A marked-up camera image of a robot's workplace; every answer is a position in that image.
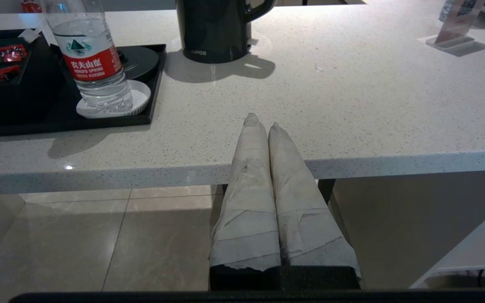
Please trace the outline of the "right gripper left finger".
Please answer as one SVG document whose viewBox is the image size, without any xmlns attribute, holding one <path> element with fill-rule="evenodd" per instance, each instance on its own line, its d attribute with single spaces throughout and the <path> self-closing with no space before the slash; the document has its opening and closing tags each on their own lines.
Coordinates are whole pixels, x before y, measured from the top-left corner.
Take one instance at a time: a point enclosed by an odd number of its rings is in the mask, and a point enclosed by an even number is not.
<svg viewBox="0 0 485 303">
<path fill-rule="evenodd" d="M 237 140 L 211 244 L 211 291 L 264 290 L 282 264 L 268 138 L 254 113 Z"/>
</svg>

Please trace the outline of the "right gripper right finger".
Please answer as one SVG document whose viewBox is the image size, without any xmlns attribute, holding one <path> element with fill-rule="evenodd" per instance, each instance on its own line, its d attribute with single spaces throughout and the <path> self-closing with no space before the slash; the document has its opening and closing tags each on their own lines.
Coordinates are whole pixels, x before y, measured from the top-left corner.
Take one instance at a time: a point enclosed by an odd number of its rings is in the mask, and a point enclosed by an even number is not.
<svg viewBox="0 0 485 303">
<path fill-rule="evenodd" d="M 359 290 L 356 253 L 346 240 L 288 132 L 268 132 L 283 290 Z"/>
</svg>

